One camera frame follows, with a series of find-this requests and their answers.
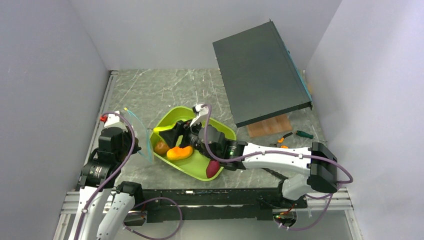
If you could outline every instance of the gray wall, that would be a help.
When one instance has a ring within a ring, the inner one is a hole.
[[[212,42],[269,19],[305,69],[341,0],[70,0],[110,70],[217,68]]]
[[[422,239],[424,2],[343,0],[306,68],[364,239]]]
[[[67,0],[0,3],[0,233],[49,240],[108,72]]]

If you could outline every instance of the marble tabletop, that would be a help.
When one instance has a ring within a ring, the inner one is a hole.
[[[218,69],[131,69],[118,73],[108,110],[128,108],[153,128],[173,107],[192,107],[196,103],[213,106],[212,118],[232,128],[238,140],[269,146],[284,133],[250,138],[247,128],[237,128],[233,121],[227,94]],[[314,109],[287,113],[294,130],[302,130],[323,139],[323,133]],[[146,147],[145,134],[140,132],[139,145]],[[312,139],[292,135],[284,140],[290,148],[309,147]],[[274,169],[285,176],[292,172]],[[223,170],[212,181],[197,180],[166,164],[158,158],[152,162],[134,154],[123,167],[115,184],[121,181],[141,183],[144,189],[208,189],[208,188],[262,188],[276,187],[280,181],[263,169]]]

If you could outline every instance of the wooden cutting board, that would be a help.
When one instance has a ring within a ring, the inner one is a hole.
[[[285,114],[247,125],[247,132],[251,138],[287,132],[292,129],[289,118]]]

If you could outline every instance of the green basket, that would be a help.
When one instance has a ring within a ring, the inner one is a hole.
[[[177,121],[187,121],[193,119],[195,114],[191,108],[185,106],[176,106],[171,109],[156,125],[156,127],[165,127],[175,124]],[[211,118],[209,124],[215,127],[218,131],[223,132],[227,139],[236,140],[236,133],[229,128],[228,126],[222,124],[221,122]],[[156,146],[156,143],[161,139],[161,137],[155,133],[150,135],[150,142],[153,147]],[[224,169],[221,167],[215,176],[211,178],[206,177],[206,168],[209,164],[209,158],[200,154],[199,151],[195,150],[193,154],[183,160],[169,161],[166,156],[160,156],[154,153],[156,157],[164,161],[165,163],[173,166],[174,168],[180,170],[181,172],[192,176],[201,181],[211,181],[214,180]]]

